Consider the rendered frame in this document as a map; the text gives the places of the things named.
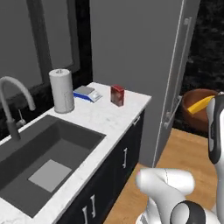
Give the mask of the black cupboard door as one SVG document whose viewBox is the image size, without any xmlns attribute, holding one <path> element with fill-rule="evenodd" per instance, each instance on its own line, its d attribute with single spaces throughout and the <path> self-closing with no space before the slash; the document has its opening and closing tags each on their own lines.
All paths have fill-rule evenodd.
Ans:
<svg viewBox="0 0 224 224">
<path fill-rule="evenodd" d="M 90 197 L 95 195 L 96 216 L 92 217 L 92 201 L 90 200 L 87 208 L 89 215 L 89 224 L 103 224 L 114 198 L 114 167 L 112 164 L 105 164 L 100 167 L 94 175 L 93 188 Z"/>
<path fill-rule="evenodd" d="M 88 204 L 86 202 L 72 203 L 56 224 L 84 224 L 82 208 L 85 206 L 87 206 L 88 210 Z"/>
<path fill-rule="evenodd" d="M 133 172 L 138 159 L 141 147 L 144 112 L 140 114 L 141 118 L 136 125 L 131 124 L 119 144 L 115 147 L 115 193 L 119 194 L 125 186 L 130 174 Z M 123 150 L 127 151 L 127 164 L 123 169 Z"/>
</svg>

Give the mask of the blue and white kitchen scale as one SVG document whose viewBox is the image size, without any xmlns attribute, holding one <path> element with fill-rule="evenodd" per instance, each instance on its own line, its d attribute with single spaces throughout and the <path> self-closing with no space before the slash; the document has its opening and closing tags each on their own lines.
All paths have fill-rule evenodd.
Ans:
<svg viewBox="0 0 224 224">
<path fill-rule="evenodd" d="M 102 98 L 102 95 L 92 87 L 80 86 L 73 91 L 73 96 L 87 100 L 90 102 L 97 102 Z"/>
</svg>

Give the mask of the dark grey sink basin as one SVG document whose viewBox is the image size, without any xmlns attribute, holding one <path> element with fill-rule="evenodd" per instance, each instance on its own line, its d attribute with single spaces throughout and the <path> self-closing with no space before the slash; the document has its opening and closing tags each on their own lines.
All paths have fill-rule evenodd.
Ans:
<svg viewBox="0 0 224 224">
<path fill-rule="evenodd" d="M 0 198 L 34 217 L 105 137 L 51 115 L 0 145 Z"/>
</svg>

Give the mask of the white paper towel roll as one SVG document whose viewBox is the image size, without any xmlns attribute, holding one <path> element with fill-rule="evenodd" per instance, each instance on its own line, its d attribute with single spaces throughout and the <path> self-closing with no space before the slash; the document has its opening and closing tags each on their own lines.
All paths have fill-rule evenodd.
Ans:
<svg viewBox="0 0 224 224">
<path fill-rule="evenodd" d="M 67 69 L 54 69 L 49 73 L 52 87 L 54 110 L 66 114 L 74 110 L 74 92 L 71 72 Z"/>
</svg>

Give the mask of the red box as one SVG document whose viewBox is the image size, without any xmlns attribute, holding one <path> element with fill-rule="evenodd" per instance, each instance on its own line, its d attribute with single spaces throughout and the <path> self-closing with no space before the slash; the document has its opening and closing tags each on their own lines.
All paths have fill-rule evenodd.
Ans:
<svg viewBox="0 0 224 224">
<path fill-rule="evenodd" d="M 121 107 L 124 104 L 124 88 L 118 85 L 111 86 L 110 101 L 116 106 Z"/>
</svg>

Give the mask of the tall grey fridge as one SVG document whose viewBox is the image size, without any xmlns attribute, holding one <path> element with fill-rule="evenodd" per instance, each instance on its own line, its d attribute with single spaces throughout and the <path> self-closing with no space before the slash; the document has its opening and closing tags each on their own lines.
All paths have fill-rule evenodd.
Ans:
<svg viewBox="0 0 224 224">
<path fill-rule="evenodd" d="M 118 84 L 151 97 L 144 113 L 139 163 L 157 165 L 181 103 L 186 68 L 200 0 L 90 0 L 95 82 Z M 165 111 L 172 60 L 184 18 L 192 18 L 178 84 L 178 104 L 166 128 Z"/>
</svg>

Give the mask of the brown wooden bowl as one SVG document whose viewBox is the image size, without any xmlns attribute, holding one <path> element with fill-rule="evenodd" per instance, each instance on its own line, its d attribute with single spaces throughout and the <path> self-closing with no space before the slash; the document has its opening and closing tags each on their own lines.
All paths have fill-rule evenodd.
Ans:
<svg viewBox="0 0 224 224">
<path fill-rule="evenodd" d="M 207 132 L 208 130 L 208 120 L 207 112 L 203 108 L 198 113 L 192 115 L 187 109 L 194 103 L 206 98 L 210 95 L 217 95 L 217 92 L 211 89 L 197 88 L 186 92 L 182 97 L 181 107 L 182 114 L 186 123 L 198 131 Z"/>
</svg>

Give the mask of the yellow oblong food item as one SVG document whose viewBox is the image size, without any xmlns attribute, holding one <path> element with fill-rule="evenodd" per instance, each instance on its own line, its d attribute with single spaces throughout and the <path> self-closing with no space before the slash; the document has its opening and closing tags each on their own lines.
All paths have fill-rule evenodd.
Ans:
<svg viewBox="0 0 224 224">
<path fill-rule="evenodd" d="M 201 99 L 200 101 L 195 102 L 192 106 L 190 106 L 187 109 L 188 112 L 191 113 L 192 115 L 198 113 L 199 111 L 204 109 L 213 98 L 214 98 L 214 96 L 210 95 L 210 96 L 207 96 L 207 97 Z"/>
</svg>

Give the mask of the grey framed window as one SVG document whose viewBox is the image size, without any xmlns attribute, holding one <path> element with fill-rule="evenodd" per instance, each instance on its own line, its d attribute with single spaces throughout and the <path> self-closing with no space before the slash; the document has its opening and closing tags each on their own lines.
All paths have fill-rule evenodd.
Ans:
<svg viewBox="0 0 224 224">
<path fill-rule="evenodd" d="M 40 88 L 56 68 L 80 69 L 74 0 L 0 0 L 0 78 Z"/>
</svg>

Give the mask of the grey curved sink tap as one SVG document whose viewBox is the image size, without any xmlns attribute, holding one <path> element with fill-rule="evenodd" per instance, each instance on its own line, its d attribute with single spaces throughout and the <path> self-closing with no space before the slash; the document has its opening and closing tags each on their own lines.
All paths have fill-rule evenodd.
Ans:
<svg viewBox="0 0 224 224">
<path fill-rule="evenodd" d="M 10 137 L 14 141 L 19 141 L 20 135 L 18 132 L 18 126 L 15 122 L 15 119 L 11 115 L 10 108 L 8 106 L 8 103 L 6 101 L 5 94 L 4 94 L 4 84 L 6 82 L 13 84 L 15 87 L 17 87 L 23 93 L 25 99 L 28 102 L 30 111 L 33 111 L 36 108 L 36 106 L 35 106 L 34 100 L 32 98 L 32 95 L 30 94 L 30 92 L 24 86 L 24 84 L 22 82 L 20 82 L 19 80 L 15 79 L 15 78 L 10 77 L 10 76 L 4 76 L 4 77 L 0 78 L 0 101 L 2 103 L 3 111 L 6 116 L 6 123 L 7 123 L 8 131 L 10 133 Z"/>
</svg>

